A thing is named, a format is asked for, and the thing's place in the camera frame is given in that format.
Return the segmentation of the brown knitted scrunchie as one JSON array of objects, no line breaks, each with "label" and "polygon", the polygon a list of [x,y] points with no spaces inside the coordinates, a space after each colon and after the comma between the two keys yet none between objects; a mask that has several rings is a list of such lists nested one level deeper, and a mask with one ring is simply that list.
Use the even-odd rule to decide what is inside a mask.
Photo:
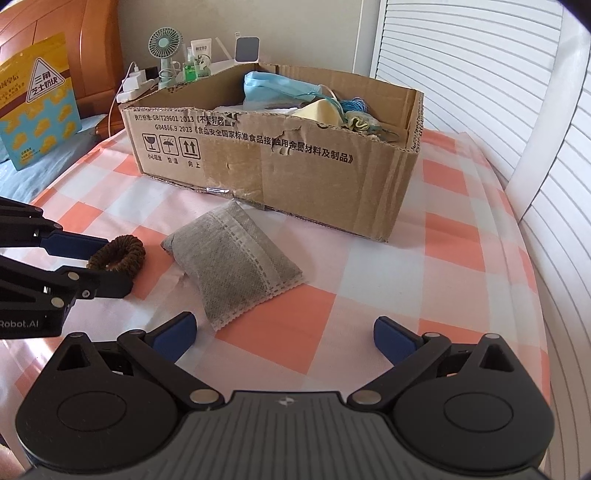
[{"label": "brown knitted scrunchie", "polygon": [[100,248],[88,260],[90,270],[111,271],[133,280],[145,263],[146,250],[133,235],[121,235]]}]

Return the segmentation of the white cloth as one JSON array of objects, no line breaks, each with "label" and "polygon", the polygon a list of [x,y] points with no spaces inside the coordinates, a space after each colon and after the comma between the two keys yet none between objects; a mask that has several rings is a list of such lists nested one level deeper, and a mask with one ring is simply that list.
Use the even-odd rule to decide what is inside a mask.
[{"label": "white cloth", "polygon": [[214,109],[215,112],[242,112],[243,105],[232,105],[232,106],[218,106]]}]

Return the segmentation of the blue embroidered sachet pouch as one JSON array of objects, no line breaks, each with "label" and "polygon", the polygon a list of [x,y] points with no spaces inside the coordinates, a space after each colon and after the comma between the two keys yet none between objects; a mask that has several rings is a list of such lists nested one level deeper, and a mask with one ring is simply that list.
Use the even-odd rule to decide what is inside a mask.
[{"label": "blue embroidered sachet pouch", "polygon": [[401,140],[401,134],[396,131],[396,128],[384,125],[369,113],[369,107],[361,97],[351,100],[329,98],[329,102],[337,108],[341,117],[341,126],[349,131],[374,136],[387,143],[396,143]]}]

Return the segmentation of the yellow cloth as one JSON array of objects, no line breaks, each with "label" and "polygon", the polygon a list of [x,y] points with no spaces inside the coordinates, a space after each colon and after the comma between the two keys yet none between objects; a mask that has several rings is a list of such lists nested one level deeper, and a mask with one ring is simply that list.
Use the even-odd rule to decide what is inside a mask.
[{"label": "yellow cloth", "polygon": [[315,121],[320,124],[342,127],[346,120],[339,102],[334,99],[318,99],[291,113],[294,117]]}]

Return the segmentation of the blue surgical face mask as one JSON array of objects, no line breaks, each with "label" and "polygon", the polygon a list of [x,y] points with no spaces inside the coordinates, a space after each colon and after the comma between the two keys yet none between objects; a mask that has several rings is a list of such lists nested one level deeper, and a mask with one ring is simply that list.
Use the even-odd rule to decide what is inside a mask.
[{"label": "blue surgical face mask", "polygon": [[243,92],[245,92],[243,107],[247,110],[290,108],[318,99],[328,100],[339,110],[342,109],[334,96],[322,92],[321,85],[269,72],[250,71],[245,74]]}]

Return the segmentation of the yellow blue snack bag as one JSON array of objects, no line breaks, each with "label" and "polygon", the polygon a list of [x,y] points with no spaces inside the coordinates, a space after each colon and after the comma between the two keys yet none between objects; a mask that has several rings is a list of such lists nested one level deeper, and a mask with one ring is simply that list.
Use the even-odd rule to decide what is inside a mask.
[{"label": "yellow blue snack bag", "polygon": [[64,34],[1,65],[1,141],[15,169],[35,163],[80,129]]}]

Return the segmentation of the wooden nightstand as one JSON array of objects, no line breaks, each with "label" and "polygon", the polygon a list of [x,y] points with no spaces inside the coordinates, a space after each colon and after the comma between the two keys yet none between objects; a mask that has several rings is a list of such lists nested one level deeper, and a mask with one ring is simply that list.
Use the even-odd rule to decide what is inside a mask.
[{"label": "wooden nightstand", "polygon": [[95,133],[101,140],[105,140],[124,129],[123,119],[115,101],[114,90],[107,91],[100,96],[97,112],[105,115],[95,127]]}]

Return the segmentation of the wooden bed headboard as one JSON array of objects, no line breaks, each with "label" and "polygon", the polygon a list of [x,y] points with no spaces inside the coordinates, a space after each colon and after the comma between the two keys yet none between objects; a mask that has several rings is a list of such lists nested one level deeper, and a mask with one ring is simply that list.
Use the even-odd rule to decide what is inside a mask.
[{"label": "wooden bed headboard", "polygon": [[108,111],[123,76],[116,0],[19,1],[1,12],[1,60],[62,33],[80,115]]}]

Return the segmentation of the open cardboard box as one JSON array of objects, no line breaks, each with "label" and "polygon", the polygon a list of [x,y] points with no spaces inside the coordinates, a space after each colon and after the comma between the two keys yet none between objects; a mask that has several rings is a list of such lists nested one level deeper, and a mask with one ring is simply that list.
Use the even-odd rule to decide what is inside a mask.
[{"label": "open cardboard box", "polygon": [[[361,97],[396,128],[387,143],[344,127],[243,105],[243,78],[269,72]],[[161,89],[120,108],[139,170],[377,241],[394,227],[421,149],[421,92],[352,73],[273,64],[236,65]]]}]

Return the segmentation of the green spray bottle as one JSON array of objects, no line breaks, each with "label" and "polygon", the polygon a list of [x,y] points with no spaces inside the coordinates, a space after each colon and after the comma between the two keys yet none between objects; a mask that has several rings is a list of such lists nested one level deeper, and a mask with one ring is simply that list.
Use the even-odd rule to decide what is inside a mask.
[{"label": "green spray bottle", "polygon": [[183,76],[185,83],[197,80],[197,70],[195,69],[194,56],[190,46],[184,47]]}]

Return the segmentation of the green desk fan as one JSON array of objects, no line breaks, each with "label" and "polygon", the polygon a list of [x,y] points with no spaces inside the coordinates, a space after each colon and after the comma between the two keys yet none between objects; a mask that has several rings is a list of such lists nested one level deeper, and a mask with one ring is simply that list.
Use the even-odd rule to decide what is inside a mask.
[{"label": "green desk fan", "polygon": [[160,61],[158,72],[158,88],[173,86],[176,82],[176,71],[173,57],[182,44],[182,35],[174,28],[161,27],[155,30],[148,39],[148,52]]}]

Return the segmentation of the green tube with white card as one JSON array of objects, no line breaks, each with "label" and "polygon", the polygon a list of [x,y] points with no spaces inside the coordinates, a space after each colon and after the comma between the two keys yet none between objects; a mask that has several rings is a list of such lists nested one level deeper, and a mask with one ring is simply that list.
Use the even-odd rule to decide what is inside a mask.
[{"label": "green tube with white card", "polygon": [[209,55],[202,53],[195,56],[194,66],[198,79],[211,76],[211,57]]}]

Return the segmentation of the white wifi router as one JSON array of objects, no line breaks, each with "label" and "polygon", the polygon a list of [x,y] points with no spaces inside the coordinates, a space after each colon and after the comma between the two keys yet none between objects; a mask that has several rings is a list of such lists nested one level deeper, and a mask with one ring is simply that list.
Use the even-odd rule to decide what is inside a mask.
[{"label": "white wifi router", "polygon": [[[214,53],[219,50],[223,58],[221,60],[217,60],[214,58]],[[238,65],[235,60],[235,57],[229,52],[228,48],[224,45],[221,41],[221,38],[215,37],[212,43],[211,48],[209,48],[207,54],[205,54],[205,62],[206,66],[209,70],[211,75],[215,75],[217,73],[221,73],[224,70],[228,70],[229,68]]]}]

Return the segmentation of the white cosmetic tube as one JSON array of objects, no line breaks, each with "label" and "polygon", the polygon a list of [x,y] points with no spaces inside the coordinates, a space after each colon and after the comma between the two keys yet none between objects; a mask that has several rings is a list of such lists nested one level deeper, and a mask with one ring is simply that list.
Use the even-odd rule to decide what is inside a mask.
[{"label": "white cosmetic tube", "polygon": [[197,39],[190,41],[192,54],[195,58],[206,56],[211,58],[212,41],[211,38]]}]

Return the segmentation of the white louvered closet doors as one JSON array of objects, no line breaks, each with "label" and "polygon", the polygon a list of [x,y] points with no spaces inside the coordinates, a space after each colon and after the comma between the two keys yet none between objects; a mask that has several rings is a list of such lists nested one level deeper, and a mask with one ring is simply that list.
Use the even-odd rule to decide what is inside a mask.
[{"label": "white louvered closet doors", "polygon": [[590,471],[590,29],[564,1],[365,1],[356,73],[467,133],[525,237],[549,342],[555,479]]}]

